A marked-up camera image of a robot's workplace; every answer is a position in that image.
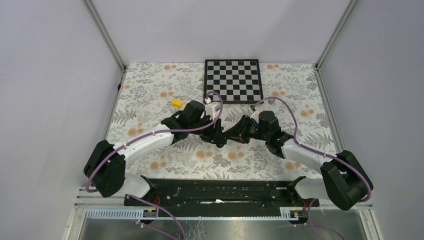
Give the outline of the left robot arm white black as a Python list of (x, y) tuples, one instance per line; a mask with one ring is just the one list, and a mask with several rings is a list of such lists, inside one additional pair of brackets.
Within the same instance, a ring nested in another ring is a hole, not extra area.
[(127, 167), (157, 149), (171, 146), (198, 135), (202, 141), (223, 146), (226, 140), (221, 127), (223, 103), (203, 104), (192, 100), (183, 110), (163, 119), (153, 130), (118, 143), (106, 139), (93, 149), (83, 173), (88, 178), (86, 191), (103, 198), (116, 194), (134, 195), (144, 206), (152, 204), (155, 192), (141, 176), (127, 172)]

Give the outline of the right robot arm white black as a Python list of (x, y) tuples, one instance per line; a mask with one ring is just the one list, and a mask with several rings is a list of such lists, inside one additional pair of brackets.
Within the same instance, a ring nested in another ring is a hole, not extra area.
[(355, 155), (343, 150), (336, 155), (322, 152), (310, 145), (296, 142), (284, 132), (272, 111), (266, 110), (256, 118), (243, 115), (239, 122), (224, 131), (227, 140), (247, 144), (251, 139), (265, 142), (269, 152), (293, 160), (321, 174), (321, 178), (302, 178), (287, 191), (287, 201), (293, 206), (306, 199), (330, 200), (343, 211), (368, 197), (374, 188)]

